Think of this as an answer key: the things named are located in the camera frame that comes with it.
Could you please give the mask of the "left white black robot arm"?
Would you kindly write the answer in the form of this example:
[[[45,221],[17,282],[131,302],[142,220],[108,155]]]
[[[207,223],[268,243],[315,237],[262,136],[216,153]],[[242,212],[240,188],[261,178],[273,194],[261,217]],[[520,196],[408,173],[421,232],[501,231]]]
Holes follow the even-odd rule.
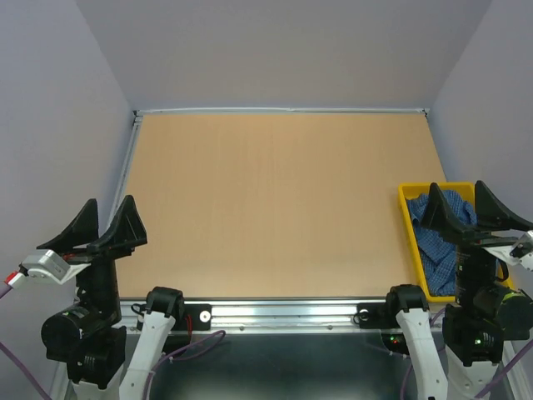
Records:
[[[164,343],[186,309],[182,292],[155,287],[147,295],[141,336],[126,359],[116,261],[147,244],[133,196],[120,204],[109,228],[99,232],[97,200],[91,198],[55,238],[38,246],[50,273],[76,279],[77,301],[49,317],[41,339],[47,358],[64,363],[79,399],[145,399]]]

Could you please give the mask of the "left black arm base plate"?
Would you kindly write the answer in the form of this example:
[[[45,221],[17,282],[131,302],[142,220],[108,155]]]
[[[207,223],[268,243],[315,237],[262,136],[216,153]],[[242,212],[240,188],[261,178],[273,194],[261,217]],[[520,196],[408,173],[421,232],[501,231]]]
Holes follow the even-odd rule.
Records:
[[[143,314],[146,309],[144,303],[133,303],[130,311],[135,314],[135,328],[142,330]],[[212,306],[208,303],[186,303],[184,316],[176,321],[173,332],[209,331],[211,329]]]

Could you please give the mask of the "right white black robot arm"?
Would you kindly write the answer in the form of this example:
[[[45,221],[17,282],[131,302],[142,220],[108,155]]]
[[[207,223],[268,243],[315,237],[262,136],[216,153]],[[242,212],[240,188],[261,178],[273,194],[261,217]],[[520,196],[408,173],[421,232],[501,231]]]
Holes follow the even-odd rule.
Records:
[[[392,287],[383,305],[384,318],[403,332],[419,399],[486,398],[524,355],[499,369],[505,343],[530,339],[532,298],[504,281],[510,266],[532,269],[532,223],[482,181],[474,186],[474,210],[476,224],[463,223],[438,184],[429,186],[421,225],[456,250],[455,301],[442,320],[447,364],[441,364],[420,287]]]

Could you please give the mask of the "blue plaid long sleeve shirt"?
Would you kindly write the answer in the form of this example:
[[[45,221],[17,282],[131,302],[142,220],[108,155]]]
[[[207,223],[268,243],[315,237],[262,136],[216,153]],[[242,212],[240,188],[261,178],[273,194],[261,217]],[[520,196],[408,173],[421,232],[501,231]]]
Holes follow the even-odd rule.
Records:
[[[444,190],[444,196],[454,214],[466,225],[476,225],[477,216],[470,202],[465,201],[455,190]],[[434,231],[421,226],[421,219],[426,210],[428,194],[406,201],[411,224],[416,237],[417,247],[426,277],[430,295],[447,297],[455,295],[456,285],[456,247],[444,241]]]

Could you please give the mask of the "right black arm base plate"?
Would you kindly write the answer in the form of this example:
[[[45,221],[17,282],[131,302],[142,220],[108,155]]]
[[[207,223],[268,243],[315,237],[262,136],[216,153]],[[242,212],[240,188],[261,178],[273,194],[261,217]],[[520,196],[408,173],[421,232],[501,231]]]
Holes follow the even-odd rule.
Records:
[[[399,328],[396,318],[384,302],[358,303],[352,321],[361,329]]]

